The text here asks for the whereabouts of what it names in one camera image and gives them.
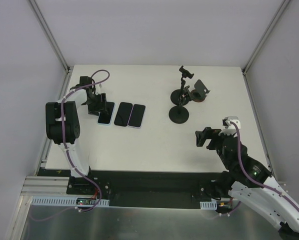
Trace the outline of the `light blue case smartphone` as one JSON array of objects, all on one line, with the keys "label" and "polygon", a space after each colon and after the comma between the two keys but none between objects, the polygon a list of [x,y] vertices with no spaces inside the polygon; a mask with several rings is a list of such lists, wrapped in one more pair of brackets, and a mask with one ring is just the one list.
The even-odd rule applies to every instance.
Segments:
[{"label": "light blue case smartphone", "polygon": [[99,113],[97,123],[100,125],[110,125],[115,109],[114,102],[107,102],[105,110]]}]

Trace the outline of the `black smartphone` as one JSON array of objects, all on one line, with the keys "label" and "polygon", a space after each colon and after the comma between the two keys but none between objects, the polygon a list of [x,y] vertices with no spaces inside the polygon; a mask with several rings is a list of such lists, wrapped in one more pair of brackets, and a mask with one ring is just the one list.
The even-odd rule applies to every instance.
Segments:
[{"label": "black smartphone", "polygon": [[130,102],[121,102],[119,104],[114,124],[120,127],[126,127],[128,125],[130,115],[133,109],[133,104]]}]

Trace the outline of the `lavender case smartphone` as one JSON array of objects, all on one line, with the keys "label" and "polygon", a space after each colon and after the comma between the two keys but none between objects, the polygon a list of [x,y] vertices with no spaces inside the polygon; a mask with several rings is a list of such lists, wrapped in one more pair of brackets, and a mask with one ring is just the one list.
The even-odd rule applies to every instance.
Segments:
[{"label": "lavender case smartphone", "polygon": [[145,105],[134,104],[127,126],[132,128],[140,128],[143,123],[145,110]]}]

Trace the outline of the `brown-base black phone stand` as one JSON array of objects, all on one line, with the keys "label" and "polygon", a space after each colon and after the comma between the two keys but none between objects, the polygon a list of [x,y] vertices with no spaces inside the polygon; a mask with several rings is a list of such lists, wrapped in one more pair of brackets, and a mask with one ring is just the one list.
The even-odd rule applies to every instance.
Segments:
[{"label": "brown-base black phone stand", "polygon": [[194,89],[190,92],[192,95],[192,100],[197,103],[203,102],[210,90],[204,85],[204,83],[198,79],[194,84]]}]

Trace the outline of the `black round-base phone stand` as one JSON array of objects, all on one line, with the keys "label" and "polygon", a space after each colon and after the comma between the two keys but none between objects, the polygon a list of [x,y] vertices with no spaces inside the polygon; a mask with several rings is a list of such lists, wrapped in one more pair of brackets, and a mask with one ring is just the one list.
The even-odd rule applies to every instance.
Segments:
[{"label": "black round-base phone stand", "polygon": [[186,78],[192,79],[194,76],[194,74],[186,70],[183,65],[179,68],[179,71],[181,72],[180,88],[174,90],[170,95],[170,100],[174,105],[178,105],[180,103],[180,98],[185,93],[184,90],[186,84],[185,79]]}]

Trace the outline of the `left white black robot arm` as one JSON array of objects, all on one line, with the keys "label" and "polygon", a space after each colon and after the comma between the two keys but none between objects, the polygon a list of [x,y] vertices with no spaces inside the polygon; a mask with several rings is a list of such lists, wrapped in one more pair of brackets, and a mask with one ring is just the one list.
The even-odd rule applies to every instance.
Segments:
[{"label": "left white black robot arm", "polygon": [[90,165],[81,150],[79,137],[81,125],[78,108],[87,107],[89,115],[99,116],[107,112],[107,96],[99,91],[104,81],[95,82],[90,76],[81,76],[79,83],[69,93],[54,102],[45,105],[45,128],[47,138],[52,140],[65,155],[73,178],[82,178],[78,189],[85,195],[95,190],[95,182],[88,178]]}]

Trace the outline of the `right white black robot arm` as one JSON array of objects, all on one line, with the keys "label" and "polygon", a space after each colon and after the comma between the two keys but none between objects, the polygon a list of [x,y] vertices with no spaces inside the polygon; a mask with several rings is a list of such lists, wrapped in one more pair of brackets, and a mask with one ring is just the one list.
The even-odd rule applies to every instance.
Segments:
[{"label": "right white black robot arm", "polygon": [[215,151],[225,167],[204,192],[213,199],[229,196],[265,218],[283,240],[299,240],[299,204],[280,186],[271,172],[248,155],[240,134],[229,135],[206,127],[196,131],[196,145]]}]

